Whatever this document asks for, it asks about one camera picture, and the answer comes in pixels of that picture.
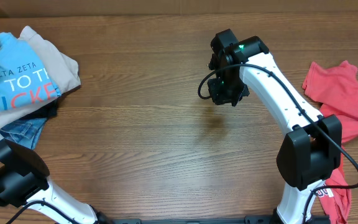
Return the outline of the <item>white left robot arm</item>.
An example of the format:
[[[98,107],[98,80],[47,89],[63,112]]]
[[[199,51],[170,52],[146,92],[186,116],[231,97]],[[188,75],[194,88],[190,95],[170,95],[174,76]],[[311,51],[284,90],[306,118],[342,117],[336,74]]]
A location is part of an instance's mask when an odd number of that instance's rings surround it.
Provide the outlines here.
[[[0,207],[35,210],[56,223],[110,223],[91,205],[81,203],[49,177],[41,157],[0,135]]]

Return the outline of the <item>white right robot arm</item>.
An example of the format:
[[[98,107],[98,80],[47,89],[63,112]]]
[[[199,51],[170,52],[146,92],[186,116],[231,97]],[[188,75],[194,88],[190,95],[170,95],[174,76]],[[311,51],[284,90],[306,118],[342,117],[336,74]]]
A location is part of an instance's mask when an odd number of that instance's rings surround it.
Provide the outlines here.
[[[236,106],[253,90],[284,135],[276,158],[285,181],[282,200],[272,215],[247,216],[245,223],[329,223],[329,216],[312,216],[311,208],[340,166],[340,121],[323,116],[295,90],[259,37],[239,41],[227,29],[211,48],[212,72],[202,82],[213,103]]]

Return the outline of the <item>light blue t-shirt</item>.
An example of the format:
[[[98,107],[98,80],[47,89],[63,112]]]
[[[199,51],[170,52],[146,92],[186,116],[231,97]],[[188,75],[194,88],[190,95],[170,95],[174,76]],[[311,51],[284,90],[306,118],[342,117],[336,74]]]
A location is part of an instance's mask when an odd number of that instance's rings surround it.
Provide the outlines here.
[[[45,103],[61,96],[32,47],[0,33],[0,112]]]

